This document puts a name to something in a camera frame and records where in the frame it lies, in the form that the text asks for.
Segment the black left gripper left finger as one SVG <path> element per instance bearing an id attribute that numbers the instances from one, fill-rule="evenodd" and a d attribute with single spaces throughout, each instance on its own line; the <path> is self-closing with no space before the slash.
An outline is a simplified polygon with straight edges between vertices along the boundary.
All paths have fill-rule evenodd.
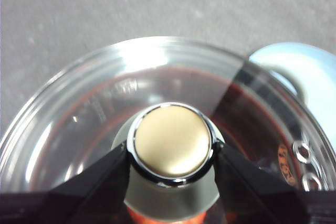
<path id="1" fill-rule="evenodd" d="M 52 190 L 62 210 L 58 223 L 111 223 L 119 214 L 129 184 L 125 143 Z"/>

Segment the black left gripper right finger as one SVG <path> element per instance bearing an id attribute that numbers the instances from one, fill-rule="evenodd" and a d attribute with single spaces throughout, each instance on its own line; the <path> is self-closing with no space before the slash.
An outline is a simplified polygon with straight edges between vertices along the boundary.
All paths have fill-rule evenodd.
<path id="1" fill-rule="evenodd" d="M 215 144 L 215 183 L 232 223 L 304 223 L 297 190 L 224 143 Z"/>

